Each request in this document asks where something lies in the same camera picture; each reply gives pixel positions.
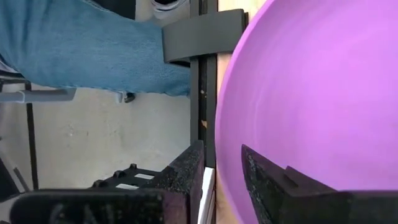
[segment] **concrete floor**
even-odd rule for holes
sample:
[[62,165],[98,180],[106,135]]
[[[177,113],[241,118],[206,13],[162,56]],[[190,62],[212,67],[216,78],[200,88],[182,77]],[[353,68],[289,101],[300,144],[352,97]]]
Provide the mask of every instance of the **concrete floor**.
[[[25,105],[0,105],[0,150],[32,187]],[[79,89],[67,103],[34,104],[40,188],[85,188],[134,162],[162,170],[189,145],[186,97],[142,94],[128,104],[114,93]],[[0,204],[7,220],[11,202]]]

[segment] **purple bucket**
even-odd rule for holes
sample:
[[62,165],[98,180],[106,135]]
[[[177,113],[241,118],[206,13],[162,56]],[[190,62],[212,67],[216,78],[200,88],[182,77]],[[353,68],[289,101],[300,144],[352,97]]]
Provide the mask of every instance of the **purple bucket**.
[[398,189],[398,1],[266,1],[216,113],[221,182],[252,224],[242,144],[336,190]]

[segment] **black bolt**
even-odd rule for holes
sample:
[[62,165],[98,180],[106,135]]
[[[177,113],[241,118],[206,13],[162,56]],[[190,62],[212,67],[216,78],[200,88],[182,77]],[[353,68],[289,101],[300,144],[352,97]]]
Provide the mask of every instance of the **black bolt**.
[[118,170],[113,174],[113,177],[120,178],[125,177],[127,174],[124,171]]
[[130,164],[130,168],[129,169],[137,169],[137,164]]
[[104,180],[96,180],[93,184],[93,187],[106,187],[108,183]]

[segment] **denim leg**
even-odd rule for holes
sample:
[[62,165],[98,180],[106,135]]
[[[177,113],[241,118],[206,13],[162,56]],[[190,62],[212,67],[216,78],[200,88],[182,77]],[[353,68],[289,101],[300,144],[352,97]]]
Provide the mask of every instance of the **denim leg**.
[[189,94],[189,69],[163,62],[160,27],[90,0],[0,0],[0,54],[43,86]]

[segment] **black metal frame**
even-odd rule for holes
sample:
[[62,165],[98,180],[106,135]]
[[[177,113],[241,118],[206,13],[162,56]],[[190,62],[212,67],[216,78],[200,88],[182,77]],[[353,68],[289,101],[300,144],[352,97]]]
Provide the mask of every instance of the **black metal frame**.
[[[191,0],[191,17],[218,11],[217,0]],[[205,143],[205,166],[216,167],[217,56],[191,58],[191,142]]]

